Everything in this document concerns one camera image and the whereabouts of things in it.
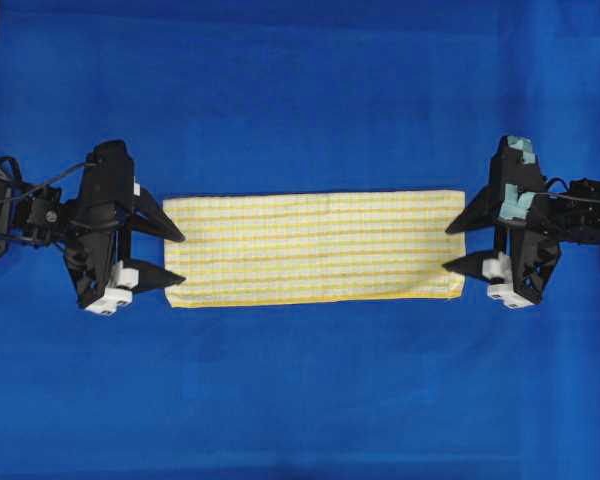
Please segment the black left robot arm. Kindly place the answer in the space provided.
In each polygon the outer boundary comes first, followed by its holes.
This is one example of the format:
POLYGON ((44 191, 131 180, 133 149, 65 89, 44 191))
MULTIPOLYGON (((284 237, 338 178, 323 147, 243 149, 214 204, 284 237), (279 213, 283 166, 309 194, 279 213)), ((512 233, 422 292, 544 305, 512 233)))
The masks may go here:
POLYGON ((182 284, 183 276, 131 254, 135 232, 176 243, 186 238, 136 181, 125 142, 95 146, 76 168, 78 194, 64 200, 54 179, 28 183, 15 158, 0 158, 0 258, 11 243, 57 246, 79 308, 97 315, 116 313, 137 294, 182 284))

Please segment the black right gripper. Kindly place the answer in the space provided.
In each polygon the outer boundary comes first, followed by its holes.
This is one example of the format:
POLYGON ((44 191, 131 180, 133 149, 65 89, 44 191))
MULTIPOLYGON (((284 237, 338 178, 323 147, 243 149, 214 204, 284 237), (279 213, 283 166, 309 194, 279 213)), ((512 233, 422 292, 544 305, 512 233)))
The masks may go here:
POLYGON ((442 267, 464 277, 487 280, 488 296, 510 309, 539 304, 561 250, 557 228, 550 221, 546 178, 527 138, 501 137, 490 160, 487 187, 447 226, 445 233, 455 235, 491 227, 495 227, 495 251, 477 251, 442 267))

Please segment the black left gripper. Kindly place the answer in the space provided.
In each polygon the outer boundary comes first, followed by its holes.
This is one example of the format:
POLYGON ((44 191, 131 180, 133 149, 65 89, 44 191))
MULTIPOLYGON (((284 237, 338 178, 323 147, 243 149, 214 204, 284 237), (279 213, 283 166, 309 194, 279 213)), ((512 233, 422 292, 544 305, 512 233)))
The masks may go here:
POLYGON ((64 262, 81 309, 109 316, 134 293, 180 285, 186 278, 131 258, 131 228, 182 243, 185 235, 150 192, 136 184, 125 142, 111 140, 87 155, 78 197, 69 204, 64 262))

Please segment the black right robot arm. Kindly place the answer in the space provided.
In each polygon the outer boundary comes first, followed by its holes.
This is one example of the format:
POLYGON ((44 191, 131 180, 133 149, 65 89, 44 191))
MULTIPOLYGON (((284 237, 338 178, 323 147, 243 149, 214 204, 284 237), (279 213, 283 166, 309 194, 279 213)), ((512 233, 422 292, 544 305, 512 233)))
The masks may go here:
POLYGON ((554 192, 530 139, 505 135, 489 179, 445 232, 494 230, 493 247, 444 263, 446 271, 480 280, 510 309, 538 305, 563 243, 600 245, 600 181, 574 180, 554 192))

